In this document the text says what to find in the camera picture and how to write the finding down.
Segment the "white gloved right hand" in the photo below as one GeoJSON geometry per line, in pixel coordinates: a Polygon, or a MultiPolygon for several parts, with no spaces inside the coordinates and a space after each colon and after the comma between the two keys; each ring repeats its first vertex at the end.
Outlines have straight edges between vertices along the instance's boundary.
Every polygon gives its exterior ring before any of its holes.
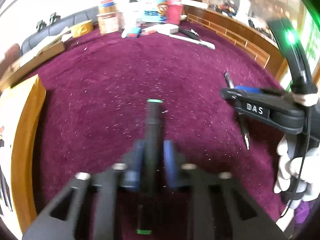
{"type": "Polygon", "coordinates": [[[272,120],[285,135],[277,146],[278,174],[273,191],[282,193],[287,209],[314,200],[319,195],[319,93],[293,94],[304,117],[276,112],[272,120]]]}

